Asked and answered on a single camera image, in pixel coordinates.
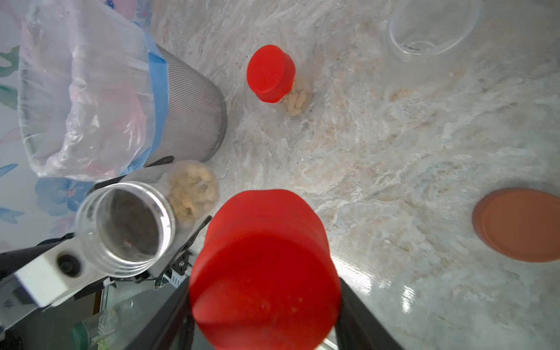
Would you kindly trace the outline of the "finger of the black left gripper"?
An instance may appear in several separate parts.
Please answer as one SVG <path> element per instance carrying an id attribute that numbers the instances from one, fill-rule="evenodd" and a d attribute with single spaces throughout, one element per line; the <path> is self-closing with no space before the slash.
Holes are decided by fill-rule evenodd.
<path id="1" fill-rule="evenodd" d="M 178 288 L 187 277 L 188 267 L 193 267 L 194 261 L 198 255 L 195 254 L 190 248 L 198 238 L 199 233 L 211 222 L 212 216 L 209 215 L 204 221 L 194 230 L 188 240 L 175 252 L 172 257 L 167 261 L 165 269 L 161 271 L 160 275 L 155 278 L 153 287 L 159 289 L 165 284 L 171 283 L 173 287 Z"/>

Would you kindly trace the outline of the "orange jar lid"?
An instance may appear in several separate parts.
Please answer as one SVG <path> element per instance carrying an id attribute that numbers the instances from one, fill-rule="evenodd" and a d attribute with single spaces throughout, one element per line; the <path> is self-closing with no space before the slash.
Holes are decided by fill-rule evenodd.
<path id="1" fill-rule="evenodd" d="M 475 206 L 473 230 L 487 246 L 515 260 L 559 259 L 559 198 L 529 188 L 491 192 Z"/>

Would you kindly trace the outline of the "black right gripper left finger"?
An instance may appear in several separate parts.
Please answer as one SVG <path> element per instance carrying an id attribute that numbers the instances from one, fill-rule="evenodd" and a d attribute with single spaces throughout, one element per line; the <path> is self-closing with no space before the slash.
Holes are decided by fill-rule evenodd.
<path id="1" fill-rule="evenodd" d="M 190 306 L 189 283 L 187 277 L 153 319 L 156 333 L 151 349 L 192 349 L 195 320 Z"/>

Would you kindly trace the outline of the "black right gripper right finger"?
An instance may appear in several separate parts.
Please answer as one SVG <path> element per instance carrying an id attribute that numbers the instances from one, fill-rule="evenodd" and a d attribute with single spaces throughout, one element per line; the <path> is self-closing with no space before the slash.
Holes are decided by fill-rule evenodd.
<path id="1" fill-rule="evenodd" d="M 339 349 L 403 350 L 342 279 L 341 308 L 335 324 Z"/>

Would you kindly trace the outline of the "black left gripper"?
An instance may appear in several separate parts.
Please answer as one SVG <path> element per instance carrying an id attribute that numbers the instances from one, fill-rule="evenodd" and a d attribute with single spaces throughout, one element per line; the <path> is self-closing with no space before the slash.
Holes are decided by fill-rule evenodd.
<path id="1" fill-rule="evenodd" d="M 133 171 L 129 173 L 132 175 L 138 171 L 153 167 L 153 166 L 162 166 L 166 164 L 173 163 L 175 161 L 175 157 L 170 155 L 167 157 L 162 157 L 161 159 L 144 166 L 143 168 Z M 125 178 L 125 175 L 118 176 L 113 179 L 109 179 L 103 182 L 97 182 L 93 185 L 92 188 L 89 189 L 89 192 L 92 193 L 96 190 L 105 188 L 109 185 L 117 184 L 121 182 Z M 30 263 L 34 258 L 37 258 L 42 253 L 48 251 L 49 249 L 53 248 L 54 246 L 64 242 L 65 240 L 73 239 L 71 236 L 64 236 L 62 239 L 58 240 L 50 240 L 46 244 L 40 244 L 34 246 L 32 248 L 27 249 L 19 249 L 16 251 L 11 251 L 7 253 L 1 254 L 1 294 L 6 294 L 19 302 L 22 305 L 35 305 L 31 297 L 27 294 L 26 290 L 20 285 L 18 280 L 15 277 L 15 273 L 18 269 L 22 268 L 27 263 Z M 76 274 L 75 268 L 76 266 L 70 262 L 70 260 L 66 257 L 61 258 L 58 261 L 61 264 L 61 268 L 63 272 L 67 273 L 70 276 L 74 276 Z M 93 284 L 88 285 L 80 292 L 76 293 L 74 296 L 70 297 L 68 300 L 78 300 L 82 297 L 98 293 L 102 291 L 106 287 L 106 280 L 107 277 L 98 281 L 94 282 Z"/>

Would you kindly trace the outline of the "clear jar with orange lid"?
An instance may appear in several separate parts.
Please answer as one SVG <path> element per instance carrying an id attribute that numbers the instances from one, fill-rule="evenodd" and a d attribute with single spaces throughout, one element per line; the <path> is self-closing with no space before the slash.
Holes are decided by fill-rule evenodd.
<path id="1" fill-rule="evenodd" d="M 482 1 L 401 1 L 386 27 L 389 78 L 415 85 L 446 74 L 463 55 Z"/>

